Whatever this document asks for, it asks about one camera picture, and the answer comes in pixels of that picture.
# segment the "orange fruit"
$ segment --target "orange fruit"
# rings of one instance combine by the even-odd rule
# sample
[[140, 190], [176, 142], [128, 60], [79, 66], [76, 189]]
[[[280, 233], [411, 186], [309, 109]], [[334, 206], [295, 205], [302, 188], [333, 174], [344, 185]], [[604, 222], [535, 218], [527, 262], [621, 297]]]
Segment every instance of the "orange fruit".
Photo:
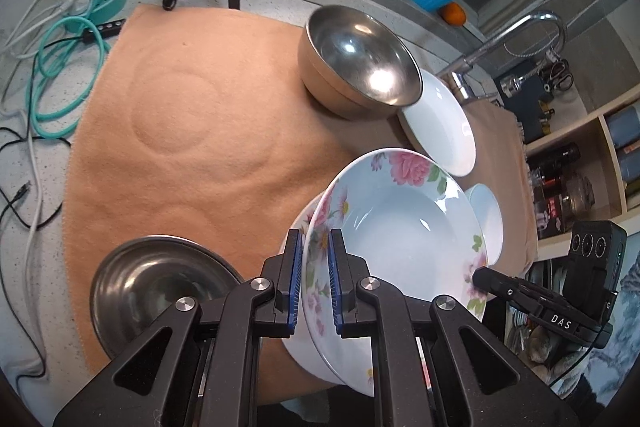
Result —
[[452, 26], [462, 26], [466, 22], [466, 14], [462, 6], [455, 2], [445, 4], [438, 10], [440, 16], [446, 23]]

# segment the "speckled countertop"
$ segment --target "speckled countertop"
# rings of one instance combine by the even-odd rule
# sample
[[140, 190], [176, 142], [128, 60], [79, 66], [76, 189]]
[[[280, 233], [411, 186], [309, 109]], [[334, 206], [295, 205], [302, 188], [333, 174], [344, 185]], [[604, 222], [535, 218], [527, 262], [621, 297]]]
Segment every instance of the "speckled countertop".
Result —
[[[402, 32], [399, 32], [398, 28], [401, 26], [410, 32], [416, 31], [415, 24], [368, 0], [348, 1], [350, 6], [371, 13], [400, 34]], [[129, 16], [136, 4], [141, 2], [160, 4], [161, 0], [128, 0], [122, 16]], [[226, 0], [186, 0], [180, 5], [226, 7]], [[242, 10], [297, 26], [303, 26], [317, 6], [318, 4], [307, 0], [241, 0]], [[425, 40], [429, 41], [427, 32], [424, 31], [424, 33]], [[446, 57], [447, 60], [443, 60], [443, 58], [439, 58], [407, 40], [405, 43], [415, 55], [418, 64], [432, 71], [446, 65], [448, 60], [452, 60], [452, 54], [455, 54], [455, 50], [447, 50], [444, 54], [440, 53], [440, 56], [449, 55]], [[446, 49], [446, 46], [437, 45], [436, 48]], [[49, 112], [62, 107], [75, 98], [91, 78], [96, 55], [94, 48], [79, 52], [45, 94], [40, 106], [41, 109]], [[18, 71], [12, 89], [9, 91], [7, 107], [21, 107], [24, 104], [24, 81], [27, 78], [29, 67], [30, 65], [23, 64]], [[482, 72], [476, 74], [476, 78], [481, 79], [485, 86], [492, 85], [491, 79]], [[61, 128], [70, 123], [80, 115], [81, 111], [82, 107], [68, 115], [66, 120], [52, 124], [51, 128], [57, 126]], [[1, 124], [22, 131], [22, 124], [17, 118], [1, 121]], [[36, 156], [44, 190], [42, 215], [49, 216], [63, 198], [68, 148], [58, 142], [38, 142]], [[10, 195], [15, 194], [23, 183], [31, 179], [26, 145], [14, 146], [3, 153], [0, 176], [2, 187], [6, 188]], [[22, 215], [29, 217], [28, 221], [33, 215], [34, 206], [35, 190], [31, 190], [20, 206]], [[42, 333], [47, 349], [47, 378], [42, 380], [25, 379], [20, 383], [28, 407], [44, 426], [51, 425], [60, 408], [90, 377], [69, 304], [63, 258], [63, 218], [64, 212], [62, 217], [56, 218], [48, 227], [38, 233], [32, 253], [34, 264], [31, 271], [31, 285], [33, 294], [37, 296]], [[16, 304], [18, 313], [24, 317], [26, 312], [21, 297], [20, 266], [28, 231], [23, 229], [14, 217], [5, 219], [2, 227], [0, 242], [2, 269], [9, 294]], [[2, 367], [5, 368], [5, 372], [11, 379], [12, 367], [15, 367], [16, 363], [33, 360], [33, 352], [22, 332], [14, 323], [6, 302], [1, 296], [0, 321], [3, 324], [0, 328], [0, 360]]]

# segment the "metal bowl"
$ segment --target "metal bowl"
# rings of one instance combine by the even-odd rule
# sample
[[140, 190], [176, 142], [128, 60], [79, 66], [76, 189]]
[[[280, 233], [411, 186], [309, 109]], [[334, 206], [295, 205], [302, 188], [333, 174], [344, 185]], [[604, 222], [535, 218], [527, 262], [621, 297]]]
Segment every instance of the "metal bowl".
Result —
[[348, 120], [388, 118], [422, 95], [420, 70], [394, 33], [346, 6], [311, 14], [298, 46], [306, 89]]
[[108, 254], [95, 273], [95, 334], [113, 359], [180, 297], [204, 302], [241, 282], [222, 257], [193, 241], [171, 235], [134, 239]]

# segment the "chrome faucet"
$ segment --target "chrome faucet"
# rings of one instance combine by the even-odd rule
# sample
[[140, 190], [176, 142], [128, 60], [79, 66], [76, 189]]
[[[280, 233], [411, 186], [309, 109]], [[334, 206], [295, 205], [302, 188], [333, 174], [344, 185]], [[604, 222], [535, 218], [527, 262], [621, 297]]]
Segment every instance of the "chrome faucet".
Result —
[[[549, 42], [548, 52], [553, 56], [558, 56], [564, 43], [566, 42], [566, 25], [562, 19], [551, 11], [539, 10], [527, 13], [524, 17], [514, 23], [510, 23], [503, 29], [491, 36], [487, 42], [480, 46], [476, 51], [463, 55], [457, 60], [450, 63], [449, 66], [436, 74], [436, 76], [447, 84], [453, 95], [461, 103], [465, 104], [477, 98], [471, 87], [466, 83], [465, 74], [471, 71], [474, 64], [480, 58], [492, 52], [498, 46], [504, 44], [507, 40], [519, 34], [525, 28], [538, 22], [553, 22], [558, 27], [558, 36]], [[521, 88], [527, 78], [538, 73], [546, 63], [546, 58], [542, 60], [532, 71], [520, 77], [510, 77], [502, 86], [507, 96], [513, 96]]]

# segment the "white bowl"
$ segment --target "white bowl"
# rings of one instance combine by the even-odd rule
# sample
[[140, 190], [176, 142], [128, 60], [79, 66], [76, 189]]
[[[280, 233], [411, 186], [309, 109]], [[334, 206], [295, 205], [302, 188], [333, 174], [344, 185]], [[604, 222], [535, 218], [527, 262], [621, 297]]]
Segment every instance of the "white bowl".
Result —
[[466, 199], [474, 210], [484, 236], [486, 256], [489, 265], [494, 265], [502, 252], [504, 227], [500, 205], [489, 187], [481, 183], [465, 190]]
[[478, 319], [486, 295], [471, 281], [486, 265], [482, 232], [458, 184], [430, 159], [405, 149], [361, 156], [329, 185], [309, 223], [303, 251], [302, 303], [318, 353], [336, 377], [373, 396], [369, 339], [335, 332], [328, 232], [342, 229], [347, 251], [373, 276], [418, 299], [451, 295]]
[[416, 150], [452, 176], [466, 176], [476, 164], [476, 141], [458, 100], [429, 71], [422, 74], [422, 96], [399, 113], [402, 129]]
[[[316, 209], [316, 206], [318, 206], [321, 197], [322, 194], [318, 194], [313, 200], [311, 200], [289, 227], [290, 229], [299, 229], [300, 232], [302, 232], [303, 244], [309, 228], [309, 222], [311, 221], [311, 217], [313, 216], [314, 210]], [[287, 236], [284, 237], [280, 251], [284, 251], [286, 242]], [[331, 371], [331, 369], [329, 369], [329, 367], [324, 363], [324, 360], [318, 353], [316, 346], [314, 346], [314, 342], [311, 340], [311, 334], [309, 334], [309, 329], [306, 325], [302, 296], [300, 296], [298, 306], [296, 333], [291, 335], [288, 339], [283, 339], [282, 343], [298, 365], [314, 375], [314, 377], [318, 377], [321, 380], [331, 383], [344, 383], [336, 377], [333, 371]]]

